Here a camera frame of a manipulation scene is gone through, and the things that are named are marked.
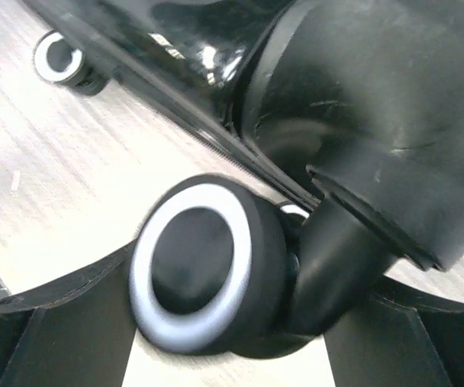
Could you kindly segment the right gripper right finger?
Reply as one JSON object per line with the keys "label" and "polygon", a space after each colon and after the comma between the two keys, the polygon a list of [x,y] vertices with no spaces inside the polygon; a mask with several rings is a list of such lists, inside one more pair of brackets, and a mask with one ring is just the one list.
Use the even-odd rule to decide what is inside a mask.
{"label": "right gripper right finger", "polygon": [[388,277],[324,340],[338,386],[464,386],[464,303]]}

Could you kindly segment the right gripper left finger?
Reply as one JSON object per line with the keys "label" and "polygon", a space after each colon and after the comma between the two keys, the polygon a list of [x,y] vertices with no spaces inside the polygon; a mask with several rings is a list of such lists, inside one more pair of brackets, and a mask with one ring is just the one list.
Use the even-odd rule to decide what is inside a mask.
{"label": "right gripper left finger", "polygon": [[0,386],[123,383],[136,325],[128,295],[132,246],[0,300]]}

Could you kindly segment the black white space suitcase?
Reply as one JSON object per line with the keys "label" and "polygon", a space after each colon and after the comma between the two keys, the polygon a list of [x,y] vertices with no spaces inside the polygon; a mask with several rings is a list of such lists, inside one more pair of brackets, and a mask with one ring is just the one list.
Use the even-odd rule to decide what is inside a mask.
{"label": "black white space suitcase", "polygon": [[179,183],[132,256],[140,333],[271,357],[330,329],[397,260],[464,255],[464,1],[30,1],[45,81],[107,77],[290,198]]}

